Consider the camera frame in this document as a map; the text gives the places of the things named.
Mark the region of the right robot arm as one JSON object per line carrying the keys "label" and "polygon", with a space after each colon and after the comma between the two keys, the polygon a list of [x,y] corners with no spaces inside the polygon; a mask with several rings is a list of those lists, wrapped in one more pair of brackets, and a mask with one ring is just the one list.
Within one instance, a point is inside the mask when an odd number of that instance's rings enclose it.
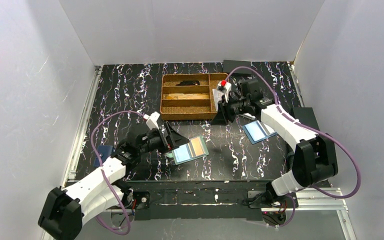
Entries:
{"label": "right robot arm", "polygon": [[213,89],[217,114],[211,123],[228,125],[237,115],[250,114],[294,149],[291,170],[266,185],[266,200],[297,192],[338,173],[335,145],[330,139],[301,126],[300,121],[285,112],[281,105],[265,97],[258,80],[248,79],[237,87],[240,93],[233,91],[226,80],[217,83]]}

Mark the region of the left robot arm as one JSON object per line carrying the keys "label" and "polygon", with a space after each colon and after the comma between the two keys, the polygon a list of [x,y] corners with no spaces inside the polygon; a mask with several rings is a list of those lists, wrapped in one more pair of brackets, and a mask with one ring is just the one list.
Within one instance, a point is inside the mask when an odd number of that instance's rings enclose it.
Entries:
{"label": "left robot arm", "polygon": [[160,114],[140,114],[148,128],[130,130],[110,151],[100,153],[93,149],[99,166],[78,182],[66,188],[52,189],[45,200],[38,226],[55,240],[74,240],[83,226],[95,218],[101,222],[99,214],[119,206],[125,219],[129,219],[127,208],[134,208],[134,190],[123,178],[142,160],[146,153],[158,151],[171,152],[190,140],[166,121],[158,125]]}

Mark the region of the bronze card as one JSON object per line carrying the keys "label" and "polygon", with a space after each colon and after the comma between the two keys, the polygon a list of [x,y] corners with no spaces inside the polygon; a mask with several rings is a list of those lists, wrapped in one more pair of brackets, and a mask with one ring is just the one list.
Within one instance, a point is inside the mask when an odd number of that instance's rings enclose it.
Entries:
{"label": "bronze card", "polygon": [[208,154],[205,142],[203,141],[203,138],[201,136],[191,138],[189,142],[189,147],[190,154],[194,158],[206,156]]}

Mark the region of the green card holder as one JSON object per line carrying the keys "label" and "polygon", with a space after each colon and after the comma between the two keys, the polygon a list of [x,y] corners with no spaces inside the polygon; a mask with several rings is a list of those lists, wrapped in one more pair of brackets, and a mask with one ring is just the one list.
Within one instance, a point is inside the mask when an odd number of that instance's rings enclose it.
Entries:
{"label": "green card holder", "polygon": [[176,165],[180,165],[183,163],[187,163],[187,162],[208,156],[209,151],[207,146],[206,146],[206,150],[207,150],[207,155],[200,156],[200,157],[192,157],[191,151],[190,151],[190,143],[188,143],[180,146],[177,149],[174,149],[173,151],[166,153],[165,156],[167,159],[174,160],[174,163]]}

